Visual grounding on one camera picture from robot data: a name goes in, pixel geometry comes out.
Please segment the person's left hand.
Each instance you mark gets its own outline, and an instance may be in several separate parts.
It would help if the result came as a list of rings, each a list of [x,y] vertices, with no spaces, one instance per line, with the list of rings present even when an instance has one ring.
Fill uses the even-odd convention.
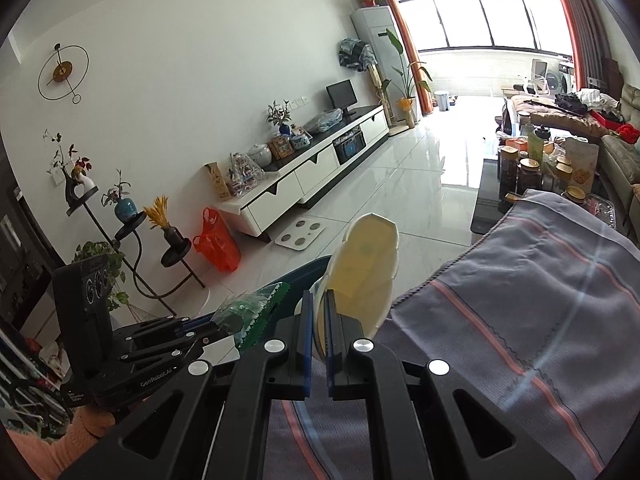
[[[85,405],[75,412],[73,424],[95,439],[103,438],[116,425],[114,415],[93,405]]]

